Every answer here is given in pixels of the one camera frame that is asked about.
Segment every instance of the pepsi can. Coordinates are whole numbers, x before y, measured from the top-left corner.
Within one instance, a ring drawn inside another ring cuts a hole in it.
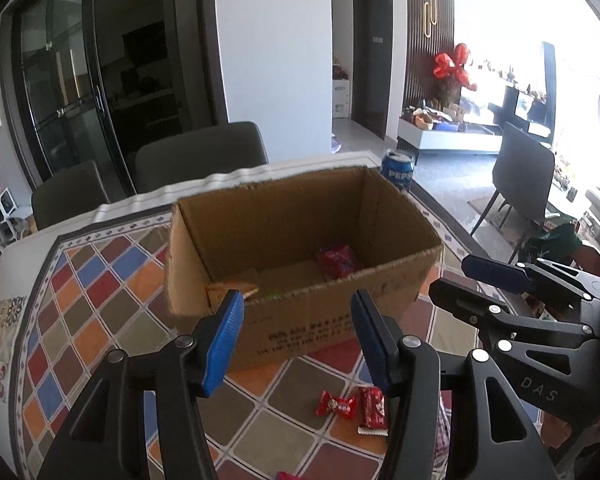
[[[386,150],[380,173],[398,189],[408,191],[413,178],[413,159],[405,152]]]

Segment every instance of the glass panel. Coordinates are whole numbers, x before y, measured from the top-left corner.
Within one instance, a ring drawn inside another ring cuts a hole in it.
[[[173,0],[166,1],[173,10]],[[173,83],[172,68],[180,66],[180,57],[170,52],[164,4],[94,0],[104,93],[125,158],[149,142],[182,133],[187,124],[184,90]]]
[[[21,23],[29,110],[51,173],[94,160],[110,199],[124,198],[91,92],[82,0],[39,0]]]

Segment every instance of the green bag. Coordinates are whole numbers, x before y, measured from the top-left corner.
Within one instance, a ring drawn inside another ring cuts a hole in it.
[[[518,261],[532,263],[536,258],[545,258],[558,262],[573,254],[581,245],[574,224],[558,225],[553,231],[533,236],[523,243],[518,251]]]

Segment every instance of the blue gripper pad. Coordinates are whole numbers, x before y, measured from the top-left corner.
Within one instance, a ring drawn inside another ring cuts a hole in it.
[[[385,395],[390,394],[391,370],[398,365],[398,347],[366,290],[351,297],[351,319],[371,378]]]
[[[530,292],[533,288],[533,282],[527,277],[524,269],[474,254],[464,257],[462,272],[472,280],[488,283],[512,294]]]
[[[207,397],[211,396],[222,383],[234,352],[235,342],[244,319],[242,294],[237,291],[227,294],[215,316],[221,316],[222,319],[206,352],[206,369],[202,379],[202,390]]]

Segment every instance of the open cardboard box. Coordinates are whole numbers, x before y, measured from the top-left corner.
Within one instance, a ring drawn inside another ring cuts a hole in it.
[[[315,255],[349,244],[366,267],[340,279]],[[205,286],[254,282],[231,369],[316,351],[355,336],[350,298],[366,288],[400,319],[442,242],[410,200],[368,168],[315,171],[182,198],[166,262],[168,309],[186,332],[213,312]]]

